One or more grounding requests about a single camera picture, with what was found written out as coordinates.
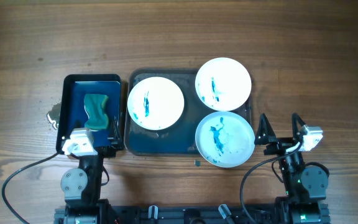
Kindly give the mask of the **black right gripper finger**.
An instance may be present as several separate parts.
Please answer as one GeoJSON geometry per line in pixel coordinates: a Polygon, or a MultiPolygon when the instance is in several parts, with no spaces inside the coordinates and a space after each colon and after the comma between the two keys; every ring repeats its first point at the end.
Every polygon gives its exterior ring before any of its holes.
{"type": "Polygon", "coordinates": [[[276,135],[265,115],[260,115],[259,127],[255,135],[255,145],[268,145],[276,142],[276,135]]]}
{"type": "Polygon", "coordinates": [[[293,139],[299,140],[300,139],[300,131],[298,129],[298,126],[301,128],[306,123],[300,118],[300,116],[297,113],[293,113],[291,116],[291,125],[292,125],[292,133],[293,133],[293,139]]]}

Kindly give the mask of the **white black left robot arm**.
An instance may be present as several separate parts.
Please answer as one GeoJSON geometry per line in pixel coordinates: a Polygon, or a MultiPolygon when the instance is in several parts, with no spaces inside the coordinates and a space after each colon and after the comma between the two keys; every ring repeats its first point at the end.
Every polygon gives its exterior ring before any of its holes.
{"type": "Polygon", "coordinates": [[[75,128],[63,141],[62,151],[78,158],[77,168],[66,171],[60,185],[65,194],[65,207],[56,209],[55,223],[120,223],[117,212],[107,199],[101,199],[102,175],[106,172],[103,160],[114,157],[123,148],[119,121],[109,125],[110,146],[96,149],[89,128],[75,128]]]}

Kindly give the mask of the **green yellow scrub sponge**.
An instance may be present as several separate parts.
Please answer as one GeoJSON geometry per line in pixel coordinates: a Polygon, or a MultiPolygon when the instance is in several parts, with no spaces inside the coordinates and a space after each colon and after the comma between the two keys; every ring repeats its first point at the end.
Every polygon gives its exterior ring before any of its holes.
{"type": "Polygon", "coordinates": [[[93,131],[107,129],[109,126],[109,118],[106,114],[106,103],[109,97],[100,94],[86,94],[84,97],[84,107],[88,120],[85,127],[93,131]]]}

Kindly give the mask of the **water puddle on table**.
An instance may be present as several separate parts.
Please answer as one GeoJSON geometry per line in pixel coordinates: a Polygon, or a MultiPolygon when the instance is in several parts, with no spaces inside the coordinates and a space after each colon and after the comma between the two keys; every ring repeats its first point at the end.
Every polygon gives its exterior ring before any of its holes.
{"type": "Polygon", "coordinates": [[[53,129],[58,129],[59,127],[61,106],[61,103],[57,103],[53,105],[52,109],[47,113],[47,119],[52,125],[53,129]]]}

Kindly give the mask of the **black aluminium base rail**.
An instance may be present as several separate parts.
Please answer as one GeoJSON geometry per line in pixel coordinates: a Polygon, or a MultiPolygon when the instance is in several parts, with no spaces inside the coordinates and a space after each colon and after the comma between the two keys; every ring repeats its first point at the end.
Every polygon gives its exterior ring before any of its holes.
{"type": "MultiPolygon", "coordinates": [[[[256,223],[331,223],[326,204],[320,205],[248,205],[247,211],[256,223]]],[[[250,223],[241,207],[226,204],[215,207],[108,206],[89,212],[69,208],[56,209],[54,223],[250,223]]]]}

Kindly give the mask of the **large dark serving tray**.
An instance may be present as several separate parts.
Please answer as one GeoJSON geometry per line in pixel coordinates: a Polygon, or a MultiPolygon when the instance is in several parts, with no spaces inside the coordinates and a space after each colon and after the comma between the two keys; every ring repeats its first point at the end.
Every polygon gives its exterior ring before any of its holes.
{"type": "Polygon", "coordinates": [[[140,127],[126,114],[124,145],[137,156],[192,156],[198,150],[195,131],[200,121],[214,112],[198,98],[195,90],[197,69],[141,68],[129,77],[128,90],[150,77],[164,77],[176,83],[183,93],[185,106],[180,119],[167,129],[151,131],[140,127]]]}

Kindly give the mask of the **white plate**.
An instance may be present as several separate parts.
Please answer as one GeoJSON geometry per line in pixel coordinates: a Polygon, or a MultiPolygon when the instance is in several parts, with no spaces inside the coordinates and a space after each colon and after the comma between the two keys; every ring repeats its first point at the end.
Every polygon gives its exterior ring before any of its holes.
{"type": "Polygon", "coordinates": [[[198,70],[195,90],[208,108],[232,111],[249,99],[252,81],[249,72],[240,62],[219,57],[207,61],[198,70]]]}
{"type": "Polygon", "coordinates": [[[127,110],[140,127],[159,131],[169,128],[182,115],[185,99],[179,86],[164,77],[150,77],[129,93],[127,110]]]}
{"type": "Polygon", "coordinates": [[[228,111],[207,115],[195,131],[195,144],[201,156],[223,168],[245,163],[254,152],[254,141],[254,130],[249,122],[228,111]]]}

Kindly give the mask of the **small black water tray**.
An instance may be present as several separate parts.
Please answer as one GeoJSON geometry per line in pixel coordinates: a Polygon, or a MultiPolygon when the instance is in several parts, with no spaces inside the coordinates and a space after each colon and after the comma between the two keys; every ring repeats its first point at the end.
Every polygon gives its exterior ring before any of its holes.
{"type": "Polygon", "coordinates": [[[56,151],[63,154],[64,140],[68,139],[75,128],[84,128],[88,120],[84,107],[86,94],[100,94],[109,97],[106,114],[109,118],[107,129],[93,132],[94,147],[108,146],[113,139],[114,117],[119,120],[121,133],[121,78],[116,74],[71,74],[63,82],[62,106],[58,127],[56,151]]]}

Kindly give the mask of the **small blue droplet on table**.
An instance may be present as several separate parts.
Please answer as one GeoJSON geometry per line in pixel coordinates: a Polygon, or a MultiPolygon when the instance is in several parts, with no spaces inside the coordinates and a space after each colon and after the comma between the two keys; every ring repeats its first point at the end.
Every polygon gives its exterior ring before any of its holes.
{"type": "Polygon", "coordinates": [[[195,166],[199,167],[201,165],[201,162],[199,160],[195,160],[195,166]]]}

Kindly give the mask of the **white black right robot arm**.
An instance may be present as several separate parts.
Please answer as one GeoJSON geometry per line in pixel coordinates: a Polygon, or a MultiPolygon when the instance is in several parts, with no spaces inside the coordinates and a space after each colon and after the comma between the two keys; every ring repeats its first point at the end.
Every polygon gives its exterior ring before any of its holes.
{"type": "Polygon", "coordinates": [[[260,115],[255,144],[264,145],[266,156],[275,156],[286,190],[275,199],[274,223],[328,223],[326,199],[328,168],[318,162],[306,163],[302,154],[310,152],[323,138],[323,130],[307,125],[296,113],[291,117],[292,137],[276,137],[265,114],[260,115]]]}

